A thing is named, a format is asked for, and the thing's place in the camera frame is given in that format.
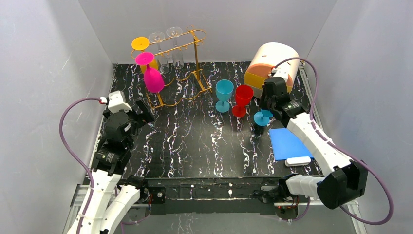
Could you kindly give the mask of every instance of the white wall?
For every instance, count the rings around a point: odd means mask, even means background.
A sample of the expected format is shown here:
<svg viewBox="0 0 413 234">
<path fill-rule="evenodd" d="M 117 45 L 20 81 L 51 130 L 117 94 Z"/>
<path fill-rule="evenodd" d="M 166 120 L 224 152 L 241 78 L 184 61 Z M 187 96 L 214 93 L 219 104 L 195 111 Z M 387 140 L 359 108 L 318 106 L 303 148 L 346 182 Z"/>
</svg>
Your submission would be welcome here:
<svg viewBox="0 0 413 234">
<path fill-rule="evenodd" d="M 77 1 L 0 3 L 0 232 L 61 233 L 85 175 L 60 141 L 59 119 L 83 97 L 107 95 L 113 67 Z M 64 132 L 89 162 L 101 120 L 94 102 Z"/>
<path fill-rule="evenodd" d="M 394 216 L 383 226 L 367 225 L 372 234 L 413 230 L 412 13 L 408 0 L 339 0 L 308 56 L 319 73 L 317 107 L 326 132 L 392 192 Z M 387 214 L 371 175 L 360 208 L 368 220 Z"/>
<path fill-rule="evenodd" d="M 251 61 L 267 42 L 281 42 L 307 57 L 336 0 L 79 0 L 112 63 L 134 63 L 136 37 L 172 26 L 204 29 L 200 61 Z M 192 38 L 178 38 L 190 42 Z M 171 46 L 165 42 L 164 48 Z M 184 61 L 194 61 L 193 47 Z"/>
</svg>

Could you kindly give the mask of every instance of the gold wire frame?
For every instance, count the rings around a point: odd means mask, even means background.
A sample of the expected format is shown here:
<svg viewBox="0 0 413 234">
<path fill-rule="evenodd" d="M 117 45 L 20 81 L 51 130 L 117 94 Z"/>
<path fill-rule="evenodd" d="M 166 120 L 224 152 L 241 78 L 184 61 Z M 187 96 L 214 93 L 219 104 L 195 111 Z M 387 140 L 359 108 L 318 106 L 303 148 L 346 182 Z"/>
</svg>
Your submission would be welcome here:
<svg viewBox="0 0 413 234">
<path fill-rule="evenodd" d="M 176 105 L 178 105 L 178 104 L 179 104 L 181 101 L 183 101 L 183 100 L 193 100 L 193 99 L 197 98 L 200 93 L 205 92 L 205 91 L 207 91 L 207 90 L 210 90 L 211 93 L 212 93 L 212 87 L 211 87 L 211 85 L 208 83 L 208 81 L 207 81 L 207 79 L 205 78 L 204 74 L 202 74 L 202 69 L 199 69 L 199 63 L 198 63 L 197 46 L 200 46 L 200 45 L 204 44 L 203 40 L 204 40 L 205 37 L 207 36 L 207 33 L 206 33 L 205 31 L 201 30 L 201 29 L 194 29 L 194 27 L 193 27 L 192 25 L 189 26 L 189 27 L 187 27 L 186 30 L 187 30 L 187 32 L 181 34 L 180 37 L 183 36 L 183 35 L 191 34 L 192 37 L 193 37 L 193 42 L 188 43 L 188 44 L 185 44 L 185 45 L 181 45 L 181 46 L 178 46 L 178 47 L 169 49 L 169 50 L 165 50 L 165 51 L 159 52 L 159 53 L 157 53 L 157 54 L 154 54 L 154 56 L 156 56 L 156 55 L 160 55 L 160 56 L 169 55 L 170 51 L 176 50 L 176 49 L 186 50 L 189 45 L 192 45 L 192 44 L 193 44 L 193 45 L 194 45 L 194 51 L 195 51 L 195 66 L 196 66 L 196 70 L 195 70 L 195 71 L 192 71 L 192 72 L 189 74 L 189 76 L 187 76 L 187 77 L 184 78 L 184 79 L 178 79 L 178 78 L 174 77 L 174 78 L 172 79 L 172 81 L 171 81 L 169 84 L 166 84 L 165 86 L 171 85 L 174 81 L 177 81 L 177 82 L 185 81 L 185 80 L 187 80 L 191 75 L 194 75 L 194 77 L 195 77 L 196 81 L 198 82 L 199 87 L 201 88 L 201 90 L 200 90 L 196 95 L 194 95 L 193 97 L 190 97 L 190 98 L 184 98 L 184 97 L 182 97 L 181 99 L 179 99 L 179 101 L 177 101 L 177 102 L 174 103 L 174 104 L 164 103 L 163 100 L 162 100 L 161 95 L 160 95 L 159 92 L 158 92 L 158 93 L 156 93 L 156 96 L 157 96 L 157 98 L 158 98 L 159 105 L 153 106 L 152 103 L 151 103 L 151 101 L 150 101 L 150 97 L 149 97 L 149 95 L 148 95 L 149 91 L 146 89 L 146 97 L 148 98 L 148 103 L 149 103 L 149 106 L 151 107 L 151 109 L 156 109 L 156 108 L 159 108 L 159 107 L 162 107 L 162 106 L 167 106 L 167 107 L 176 106 Z M 204 33 L 204 37 L 203 37 L 202 39 L 198 39 L 198 37 L 195 35 L 195 32 L 203 32 L 203 33 Z M 133 56 L 133 53 L 134 53 L 135 51 L 136 51 L 136 50 L 133 49 L 132 52 L 131 52 L 131 57 L 132 57 L 133 59 L 136 58 L 136 57 Z M 207 86 L 208 86 L 207 88 L 205 88 L 205 87 L 203 86 L 202 80 L 201 80 L 201 76 L 203 77 L 205 83 L 207 84 Z"/>
</svg>

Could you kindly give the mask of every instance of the white eraser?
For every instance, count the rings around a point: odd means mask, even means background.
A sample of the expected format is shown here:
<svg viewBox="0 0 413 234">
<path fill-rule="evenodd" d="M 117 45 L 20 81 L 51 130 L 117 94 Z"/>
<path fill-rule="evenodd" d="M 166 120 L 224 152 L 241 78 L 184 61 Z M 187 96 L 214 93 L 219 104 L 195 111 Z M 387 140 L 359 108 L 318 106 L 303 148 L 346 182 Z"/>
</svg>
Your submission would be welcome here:
<svg viewBox="0 0 413 234">
<path fill-rule="evenodd" d="M 308 156 L 305 157 L 292 157 L 287 158 L 285 161 L 285 165 L 287 167 L 295 167 L 295 166 L 304 166 L 311 162 L 311 158 Z"/>
</svg>

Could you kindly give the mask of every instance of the blue mat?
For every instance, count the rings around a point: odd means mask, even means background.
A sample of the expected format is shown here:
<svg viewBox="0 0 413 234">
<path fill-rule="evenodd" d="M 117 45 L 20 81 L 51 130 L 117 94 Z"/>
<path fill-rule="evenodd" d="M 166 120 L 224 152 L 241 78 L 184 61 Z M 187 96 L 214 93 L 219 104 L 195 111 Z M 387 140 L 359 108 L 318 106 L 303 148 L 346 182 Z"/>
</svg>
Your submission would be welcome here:
<svg viewBox="0 0 413 234">
<path fill-rule="evenodd" d="M 286 128 L 270 129 L 270 138 L 275 160 L 286 160 L 292 157 L 309 156 L 313 158 L 304 144 Z"/>
</svg>

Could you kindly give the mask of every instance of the black marble table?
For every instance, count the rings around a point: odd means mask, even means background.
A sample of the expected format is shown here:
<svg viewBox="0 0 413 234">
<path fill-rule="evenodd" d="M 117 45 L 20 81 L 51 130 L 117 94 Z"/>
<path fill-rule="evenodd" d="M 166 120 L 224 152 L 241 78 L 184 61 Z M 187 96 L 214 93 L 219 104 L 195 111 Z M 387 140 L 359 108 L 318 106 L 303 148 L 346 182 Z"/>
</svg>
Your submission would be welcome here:
<svg viewBox="0 0 413 234">
<path fill-rule="evenodd" d="M 243 84 L 248 65 L 249 62 L 200 63 L 204 76 L 214 89 L 221 79 L 229 79 L 235 85 Z M 165 76 L 166 83 L 173 77 L 183 79 L 194 69 L 194 63 L 185 64 L 181 70 L 172 68 Z M 148 101 L 143 74 L 136 64 L 116 67 L 111 91 L 115 90 L 122 90 L 130 104 L 139 98 Z M 191 77 L 165 87 L 161 96 L 164 102 L 174 103 L 181 97 L 192 97 L 199 90 L 195 78 Z M 291 95 L 309 107 L 299 74 Z M 150 94 L 150 101 L 157 104 L 154 94 Z M 207 91 L 175 107 L 155 109 L 153 114 L 156 120 L 139 130 L 123 177 L 284 176 L 291 172 L 321 174 L 315 161 L 307 166 L 288 168 L 284 161 L 274 160 L 268 130 L 282 125 L 271 120 L 266 127 L 254 126 L 257 99 L 252 100 L 243 118 L 234 117 L 231 111 L 219 113 L 215 110 L 217 101 L 215 91 Z M 230 105 L 235 105 L 234 96 Z"/>
</svg>

